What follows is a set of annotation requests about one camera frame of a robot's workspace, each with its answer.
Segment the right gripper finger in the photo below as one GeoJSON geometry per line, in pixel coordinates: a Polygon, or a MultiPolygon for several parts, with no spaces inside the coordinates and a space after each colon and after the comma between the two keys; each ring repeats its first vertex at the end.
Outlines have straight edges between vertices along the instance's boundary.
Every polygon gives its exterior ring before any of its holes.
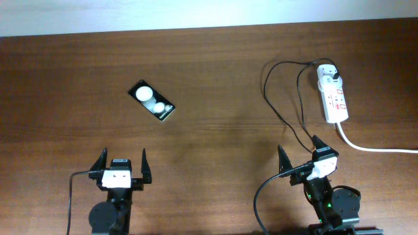
{"type": "Polygon", "coordinates": [[[279,157],[279,174],[281,178],[287,177],[291,174],[293,166],[285,152],[285,150],[278,145],[278,157],[279,157]]]}
{"type": "Polygon", "coordinates": [[[330,147],[324,143],[318,136],[313,135],[312,136],[312,142],[315,146],[316,151],[327,151],[330,149],[330,147]]]}

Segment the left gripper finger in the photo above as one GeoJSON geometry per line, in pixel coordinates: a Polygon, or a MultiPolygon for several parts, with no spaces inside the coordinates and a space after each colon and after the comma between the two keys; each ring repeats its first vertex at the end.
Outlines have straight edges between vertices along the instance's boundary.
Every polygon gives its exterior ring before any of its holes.
{"type": "Polygon", "coordinates": [[[90,168],[90,171],[100,171],[106,168],[107,153],[108,153],[107,148],[104,148],[99,158],[95,161],[95,163],[90,168]]]}
{"type": "Polygon", "coordinates": [[[142,180],[143,183],[152,183],[152,172],[150,166],[148,164],[148,160],[146,158],[146,150],[142,150],[142,157],[141,157],[141,173],[142,173],[142,180]]]}

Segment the black smartphone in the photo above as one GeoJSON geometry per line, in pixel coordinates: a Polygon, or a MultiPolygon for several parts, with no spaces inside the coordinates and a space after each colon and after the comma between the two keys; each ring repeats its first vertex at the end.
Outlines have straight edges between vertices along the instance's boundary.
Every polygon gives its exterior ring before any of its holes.
{"type": "Polygon", "coordinates": [[[145,80],[140,80],[127,92],[159,121],[165,121],[176,106],[145,80]]]}

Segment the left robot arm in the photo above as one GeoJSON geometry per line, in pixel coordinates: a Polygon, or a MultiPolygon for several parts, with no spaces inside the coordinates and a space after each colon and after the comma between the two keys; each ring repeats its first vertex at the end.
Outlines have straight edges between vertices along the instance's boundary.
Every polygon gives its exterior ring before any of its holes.
{"type": "Polygon", "coordinates": [[[101,191],[107,192],[104,202],[96,204],[89,213],[92,234],[128,234],[131,220],[133,193],[143,191],[146,184],[152,183],[152,172],[142,150],[141,178],[132,177],[132,164],[129,159],[113,159],[106,165],[105,148],[90,168],[89,178],[96,181],[101,191]]]}

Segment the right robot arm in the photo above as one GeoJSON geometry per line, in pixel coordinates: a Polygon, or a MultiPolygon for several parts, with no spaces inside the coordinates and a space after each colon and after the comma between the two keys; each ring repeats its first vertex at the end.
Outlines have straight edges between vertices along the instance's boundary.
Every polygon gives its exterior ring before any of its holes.
{"type": "Polygon", "coordinates": [[[312,159],[293,167],[285,150],[278,146],[279,173],[289,177],[290,185],[303,184],[304,194],[319,219],[310,225],[310,234],[383,234],[381,229],[356,228],[359,223],[361,193],[346,185],[333,187],[327,178],[336,171],[339,153],[313,136],[312,159]]]}

